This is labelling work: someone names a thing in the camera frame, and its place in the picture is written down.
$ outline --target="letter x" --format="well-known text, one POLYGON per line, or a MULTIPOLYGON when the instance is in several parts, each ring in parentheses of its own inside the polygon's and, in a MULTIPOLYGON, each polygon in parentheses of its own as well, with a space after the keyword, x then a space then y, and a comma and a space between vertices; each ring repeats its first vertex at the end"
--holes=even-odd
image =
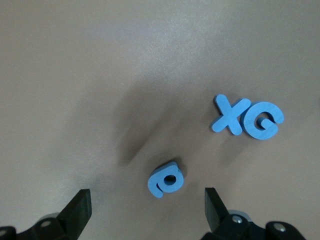
POLYGON ((237 117, 250 107, 251 101, 247 98, 240 98, 233 105, 230 105, 228 98, 223 94, 215 96, 214 101, 220 110, 221 116, 211 124, 212 130, 218 133, 228 127, 232 134, 240 135, 242 128, 237 117))

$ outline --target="screw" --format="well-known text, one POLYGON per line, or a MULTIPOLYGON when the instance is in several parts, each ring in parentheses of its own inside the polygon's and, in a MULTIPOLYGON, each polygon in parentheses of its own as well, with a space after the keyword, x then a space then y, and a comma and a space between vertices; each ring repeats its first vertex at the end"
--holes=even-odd
POLYGON ((6 233, 7 233, 7 231, 6 231, 6 230, 1 230, 1 231, 0 231, 0 237, 2 237, 2 236, 4 236, 4 235, 6 235, 6 233))
POLYGON ((49 226, 51 224, 51 221, 44 221, 43 223, 41 223, 41 227, 42 228, 45 228, 45 227, 47 227, 47 226, 49 226))
POLYGON ((283 226, 281 223, 276 222, 275 224, 273 224, 274 228, 280 232, 285 232, 286 228, 285 226, 283 226))
POLYGON ((234 222, 237 223, 237 224, 241 224, 241 223, 242 223, 242 218, 239 217, 239 216, 237 216, 237 215, 234 215, 234 216, 232 217, 232 221, 234 221, 234 222))

